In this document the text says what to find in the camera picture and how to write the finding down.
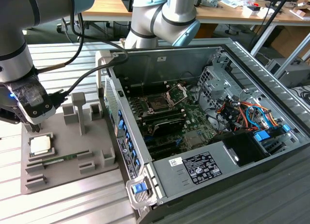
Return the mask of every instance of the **barcode sticker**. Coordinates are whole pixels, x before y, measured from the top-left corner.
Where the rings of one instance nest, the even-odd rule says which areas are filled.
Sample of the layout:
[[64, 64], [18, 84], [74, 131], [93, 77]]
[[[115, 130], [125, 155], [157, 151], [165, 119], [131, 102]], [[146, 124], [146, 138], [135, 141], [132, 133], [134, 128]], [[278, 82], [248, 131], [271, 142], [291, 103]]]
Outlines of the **barcode sticker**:
[[183, 161], [182, 161], [182, 158], [179, 157], [179, 158], [169, 160], [169, 163], [170, 163], [171, 167], [174, 167], [174, 166], [177, 166], [179, 164], [183, 164]]

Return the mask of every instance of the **wooden desk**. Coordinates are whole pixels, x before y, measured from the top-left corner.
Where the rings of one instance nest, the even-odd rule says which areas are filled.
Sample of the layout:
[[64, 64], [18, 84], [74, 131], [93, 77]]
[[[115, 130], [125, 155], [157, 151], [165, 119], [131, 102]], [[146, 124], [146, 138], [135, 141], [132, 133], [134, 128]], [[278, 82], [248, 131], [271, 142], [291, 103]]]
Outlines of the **wooden desk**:
[[[256, 0], [260, 6], [265, 7], [266, 1]], [[261, 25], [263, 18], [258, 16], [242, 16], [242, 7], [231, 8], [221, 2], [218, 8], [200, 6], [197, 8], [197, 19], [201, 23], [222, 23], [222, 24], [244, 24]], [[283, 8], [278, 14], [264, 35], [260, 38], [252, 55], [256, 55], [268, 36], [276, 26], [310, 26], [310, 21], [303, 21], [290, 13], [289, 8]], [[128, 12], [121, 0], [95, 0], [93, 7], [83, 13], [84, 20], [89, 21], [131, 21], [131, 13]]]

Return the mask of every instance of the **white sticker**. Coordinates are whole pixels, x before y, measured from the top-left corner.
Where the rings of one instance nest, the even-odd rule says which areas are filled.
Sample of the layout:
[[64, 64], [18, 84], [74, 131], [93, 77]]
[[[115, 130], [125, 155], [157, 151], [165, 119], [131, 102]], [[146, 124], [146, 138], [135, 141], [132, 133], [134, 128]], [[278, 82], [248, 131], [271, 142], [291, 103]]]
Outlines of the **white sticker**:
[[157, 62], [166, 61], [166, 58], [167, 58], [166, 56], [158, 57]]
[[169, 163], [170, 163], [171, 167], [177, 166], [177, 165], [179, 165], [179, 164], [183, 164], [182, 158], [181, 158], [181, 157], [178, 157], [178, 158], [169, 160]]

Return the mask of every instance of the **cardboard box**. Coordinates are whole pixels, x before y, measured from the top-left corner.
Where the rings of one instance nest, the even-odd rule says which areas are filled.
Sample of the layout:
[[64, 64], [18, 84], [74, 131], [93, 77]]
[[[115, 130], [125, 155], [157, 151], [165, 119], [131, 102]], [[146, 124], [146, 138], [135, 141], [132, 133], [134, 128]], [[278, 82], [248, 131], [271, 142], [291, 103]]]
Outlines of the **cardboard box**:
[[293, 11], [296, 14], [298, 14], [299, 16], [310, 17], [310, 8], [308, 8], [308, 9], [297, 9], [297, 8], [294, 8]]
[[298, 0], [297, 6], [293, 8], [293, 12], [301, 17], [309, 17], [310, 16], [309, 0]]
[[[310, 27], [286, 26], [274, 39], [271, 46], [284, 57], [289, 57], [309, 32]], [[298, 56], [303, 57], [309, 49], [310, 45], [305, 47]]]

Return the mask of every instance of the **blue cable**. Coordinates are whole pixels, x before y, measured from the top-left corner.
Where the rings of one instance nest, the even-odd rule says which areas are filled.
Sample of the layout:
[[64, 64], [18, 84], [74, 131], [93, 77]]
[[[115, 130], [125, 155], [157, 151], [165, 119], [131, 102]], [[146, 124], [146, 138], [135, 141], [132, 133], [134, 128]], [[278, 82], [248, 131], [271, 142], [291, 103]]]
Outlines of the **blue cable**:
[[255, 105], [250, 106], [249, 108], [247, 108], [247, 111], [246, 111], [247, 119], [248, 119], [248, 121], [249, 121], [250, 123], [252, 123], [253, 125], [257, 126], [258, 129], [261, 130], [261, 128], [259, 127], [259, 125], [256, 124], [256, 123], [254, 123], [254, 122], [252, 122], [251, 119], [250, 119], [250, 117], [249, 117], [248, 111], [249, 111], [249, 109], [250, 109], [251, 107], [257, 108], [257, 109], [262, 113], [263, 118], [265, 119], [267, 125], [268, 125], [270, 128], [274, 127], [273, 124], [272, 124], [272, 123], [268, 120], [268, 118], [266, 117], [264, 111], [263, 111], [261, 108], [255, 106]]

